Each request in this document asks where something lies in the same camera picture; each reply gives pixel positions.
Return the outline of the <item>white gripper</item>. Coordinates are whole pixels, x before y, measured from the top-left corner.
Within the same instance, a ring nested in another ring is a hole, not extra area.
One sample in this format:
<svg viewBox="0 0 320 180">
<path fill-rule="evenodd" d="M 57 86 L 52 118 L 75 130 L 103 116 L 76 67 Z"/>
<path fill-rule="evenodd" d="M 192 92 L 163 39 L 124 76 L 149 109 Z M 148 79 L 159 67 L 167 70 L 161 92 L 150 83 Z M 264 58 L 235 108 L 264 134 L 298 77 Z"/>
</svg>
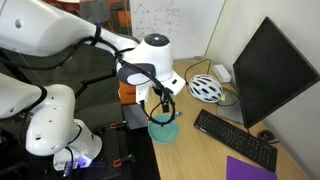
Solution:
<svg viewBox="0 0 320 180">
<path fill-rule="evenodd" d="M 157 73 L 156 79 L 165 87 L 168 88 L 173 95 L 177 95 L 186 85 L 185 80 L 180 77 L 175 71 L 166 73 Z M 136 102 L 147 101 L 149 96 L 149 89 L 156 87 L 152 80 L 148 80 L 142 85 L 136 86 Z M 168 101 L 162 100 L 163 112 L 168 112 Z"/>
</svg>

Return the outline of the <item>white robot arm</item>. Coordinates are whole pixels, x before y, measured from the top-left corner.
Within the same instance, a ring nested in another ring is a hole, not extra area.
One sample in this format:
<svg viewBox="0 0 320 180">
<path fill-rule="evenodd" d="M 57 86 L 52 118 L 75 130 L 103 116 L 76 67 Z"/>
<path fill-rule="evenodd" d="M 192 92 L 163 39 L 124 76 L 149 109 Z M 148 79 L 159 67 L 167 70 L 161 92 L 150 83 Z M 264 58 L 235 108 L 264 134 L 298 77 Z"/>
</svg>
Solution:
<svg viewBox="0 0 320 180">
<path fill-rule="evenodd" d="M 169 39 L 150 34 L 138 41 L 116 34 L 41 0 L 1 0 L 0 47 L 46 57 L 83 43 L 115 56 L 117 77 L 146 92 L 155 87 L 171 99 L 185 86 L 173 70 Z M 75 96 L 65 85 L 36 86 L 0 76 L 0 118 L 29 113 L 26 149 L 54 157 L 57 171 L 86 168 L 102 149 L 102 140 L 74 117 Z"/>
</svg>

